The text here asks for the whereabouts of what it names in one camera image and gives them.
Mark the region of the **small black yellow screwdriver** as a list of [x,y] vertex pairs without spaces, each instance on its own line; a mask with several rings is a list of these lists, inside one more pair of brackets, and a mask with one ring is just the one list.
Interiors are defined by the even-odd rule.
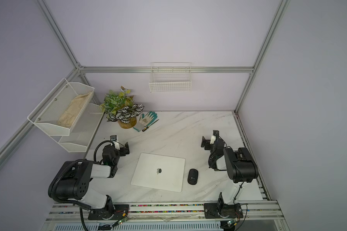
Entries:
[[155,120],[155,121],[154,121],[152,124],[150,124],[149,126],[144,127],[144,128],[142,129],[142,132],[145,132],[146,130],[148,130],[148,129],[151,127],[151,125],[155,124],[155,123],[158,122],[158,121],[159,121],[159,119]]

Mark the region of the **black wireless mouse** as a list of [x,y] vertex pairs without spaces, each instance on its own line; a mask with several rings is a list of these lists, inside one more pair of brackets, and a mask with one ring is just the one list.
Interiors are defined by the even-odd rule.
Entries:
[[188,174],[188,184],[190,185],[196,185],[198,182],[198,177],[199,177],[199,172],[192,168],[189,170],[189,174]]

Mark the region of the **white mesh shelf bin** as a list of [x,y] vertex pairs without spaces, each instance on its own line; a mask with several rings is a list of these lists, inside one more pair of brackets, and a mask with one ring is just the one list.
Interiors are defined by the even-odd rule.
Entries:
[[[57,124],[60,116],[68,108],[71,100],[80,94],[90,93],[81,112],[72,127],[65,128]],[[40,104],[30,113],[28,121],[38,127],[48,136],[69,136],[87,105],[94,95],[94,88],[79,82],[69,82],[62,79]]]
[[88,104],[69,136],[51,138],[69,153],[87,152],[100,125],[104,112],[95,104]]

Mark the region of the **beige cloth in bin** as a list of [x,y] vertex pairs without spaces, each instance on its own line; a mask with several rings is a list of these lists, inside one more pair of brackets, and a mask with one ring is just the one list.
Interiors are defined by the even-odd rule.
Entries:
[[85,102],[87,101],[90,95],[91,92],[87,94],[80,94],[76,96],[74,99],[72,99],[68,108],[57,121],[57,124],[61,127],[70,129],[76,121],[79,113],[81,112],[83,106],[85,105]]

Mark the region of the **upper white mesh shelf bin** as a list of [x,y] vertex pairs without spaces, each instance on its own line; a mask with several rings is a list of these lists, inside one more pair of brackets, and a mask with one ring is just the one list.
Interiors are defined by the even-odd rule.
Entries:
[[[60,116],[68,108],[71,100],[80,94],[90,93],[81,112],[72,127],[65,128],[57,124]],[[48,136],[69,136],[87,105],[94,95],[94,88],[79,82],[69,82],[62,79],[40,104],[30,113],[28,121],[38,127]]]

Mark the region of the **white laptop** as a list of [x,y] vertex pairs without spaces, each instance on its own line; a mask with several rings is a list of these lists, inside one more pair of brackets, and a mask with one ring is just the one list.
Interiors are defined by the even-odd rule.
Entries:
[[184,158],[141,153],[131,185],[180,193],[185,162]]

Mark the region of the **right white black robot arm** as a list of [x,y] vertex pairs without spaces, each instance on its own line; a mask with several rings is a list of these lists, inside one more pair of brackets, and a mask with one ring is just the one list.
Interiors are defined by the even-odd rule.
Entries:
[[220,192],[217,202],[205,203],[204,216],[210,218],[229,218],[236,221],[243,218],[243,209],[239,197],[248,184],[259,176],[258,167],[247,148],[233,150],[225,147],[225,142],[216,136],[207,140],[204,137],[201,147],[209,150],[211,155],[222,154],[218,159],[225,164],[229,181]]

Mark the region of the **potted green striped plant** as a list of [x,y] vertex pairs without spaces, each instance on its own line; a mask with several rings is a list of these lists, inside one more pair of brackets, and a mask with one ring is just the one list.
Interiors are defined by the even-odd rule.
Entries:
[[118,122],[121,128],[130,129],[137,124],[137,117],[142,114],[144,106],[136,104],[131,90],[123,86],[120,90],[110,90],[100,105],[107,115],[108,122]]

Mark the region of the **lower white mesh shelf bin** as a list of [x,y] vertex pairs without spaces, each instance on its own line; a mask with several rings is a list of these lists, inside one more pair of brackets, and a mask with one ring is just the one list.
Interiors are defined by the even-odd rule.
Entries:
[[69,136],[51,138],[69,153],[87,152],[100,125],[104,112],[95,104],[88,104]]

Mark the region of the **teal white work glove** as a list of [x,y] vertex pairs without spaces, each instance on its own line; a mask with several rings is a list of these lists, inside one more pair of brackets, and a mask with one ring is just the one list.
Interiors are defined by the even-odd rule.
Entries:
[[154,111],[149,111],[146,114],[142,114],[139,121],[133,127],[133,129],[136,130],[137,132],[141,132],[143,128],[152,124],[157,118],[158,118],[158,115]]

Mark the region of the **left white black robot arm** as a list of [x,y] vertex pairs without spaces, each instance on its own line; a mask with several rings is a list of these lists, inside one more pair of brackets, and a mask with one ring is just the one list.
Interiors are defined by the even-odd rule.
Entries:
[[129,144],[107,140],[95,149],[93,160],[66,161],[48,188],[48,195],[62,204],[89,211],[88,220],[121,220],[129,205],[114,205],[111,196],[90,187],[93,179],[114,178],[120,157],[130,154]]

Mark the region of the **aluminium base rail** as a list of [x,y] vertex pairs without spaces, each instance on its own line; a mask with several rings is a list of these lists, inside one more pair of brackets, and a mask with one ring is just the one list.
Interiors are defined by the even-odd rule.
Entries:
[[276,201],[243,201],[219,215],[208,202],[118,203],[109,220],[89,220],[89,211],[56,203],[43,231],[288,231]]

